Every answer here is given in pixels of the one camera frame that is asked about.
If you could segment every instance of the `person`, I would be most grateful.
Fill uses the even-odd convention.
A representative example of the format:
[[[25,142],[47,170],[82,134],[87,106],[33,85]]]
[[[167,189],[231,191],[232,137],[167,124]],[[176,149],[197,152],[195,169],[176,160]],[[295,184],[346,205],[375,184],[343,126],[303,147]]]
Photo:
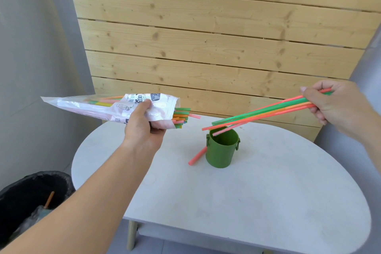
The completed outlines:
[[[318,90],[332,88],[332,95]],[[314,103],[312,113],[362,143],[381,172],[381,117],[355,83],[323,80],[301,88]],[[140,103],[111,157],[69,199],[3,249],[1,254],[104,254],[133,195],[147,173],[165,130],[145,118],[150,101]]]

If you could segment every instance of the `green cup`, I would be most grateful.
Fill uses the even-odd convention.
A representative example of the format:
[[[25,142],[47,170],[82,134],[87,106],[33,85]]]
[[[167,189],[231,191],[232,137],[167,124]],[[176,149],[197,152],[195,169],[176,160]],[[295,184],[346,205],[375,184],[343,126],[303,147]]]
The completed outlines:
[[[226,127],[211,130],[207,134],[207,161],[216,168],[226,168],[230,165],[234,151],[238,151],[241,142],[235,130],[224,132],[215,137],[212,135],[224,128]]]

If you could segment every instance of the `table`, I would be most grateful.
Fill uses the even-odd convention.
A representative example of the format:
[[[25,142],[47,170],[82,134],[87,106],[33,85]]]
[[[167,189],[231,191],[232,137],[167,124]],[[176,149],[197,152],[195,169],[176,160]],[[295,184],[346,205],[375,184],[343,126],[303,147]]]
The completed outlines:
[[[216,120],[190,118],[167,131],[124,215],[130,249],[134,221],[291,253],[348,254],[365,242],[371,216],[358,185],[328,153],[292,132],[249,123],[235,129],[241,144],[229,167],[214,168],[205,157],[189,166],[206,144],[201,128]],[[123,130],[106,122],[83,141],[72,164],[76,189],[121,144]]]

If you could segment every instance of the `person's left arm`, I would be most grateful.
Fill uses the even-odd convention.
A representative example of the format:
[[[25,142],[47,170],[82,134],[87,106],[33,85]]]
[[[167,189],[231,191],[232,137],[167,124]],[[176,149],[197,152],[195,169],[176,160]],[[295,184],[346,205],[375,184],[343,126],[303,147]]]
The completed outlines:
[[[78,191],[1,254],[106,253],[163,141],[165,131],[151,129],[144,116],[149,107],[149,100],[139,104],[123,143]]]

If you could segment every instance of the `bundle of straws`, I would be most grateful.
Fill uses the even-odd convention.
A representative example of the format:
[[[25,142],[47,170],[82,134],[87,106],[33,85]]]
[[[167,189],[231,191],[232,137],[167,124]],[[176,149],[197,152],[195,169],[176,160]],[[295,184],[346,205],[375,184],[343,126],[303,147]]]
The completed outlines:
[[[320,92],[326,95],[332,94],[331,89],[323,89]],[[312,107],[316,106],[313,103],[309,102],[306,98],[303,98],[302,95],[299,95],[297,97],[288,98],[280,102],[273,103],[266,107],[258,108],[249,113],[240,114],[238,116],[232,116],[220,121],[212,122],[211,127],[204,127],[202,130],[206,131],[226,127],[225,129],[213,133],[213,136],[217,136],[235,127],[247,124],[248,122]]]
[[[107,97],[107,98],[102,98],[100,100],[88,100],[87,103],[92,104],[92,105],[100,105],[104,107],[111,107],[114,103],[120,102],[120,100],[124,96],[119,96],[119,97]],[[172,121],[174,126],[177,129],[182,129],[183,124],[186,124],[188,122],[188,117],[195,117],[197,119],[200,119],[201,117],[196,115],[196,114],[191,114],[189,113],[191,109],[190,108],[175,108],[173,112],[173,117]]]

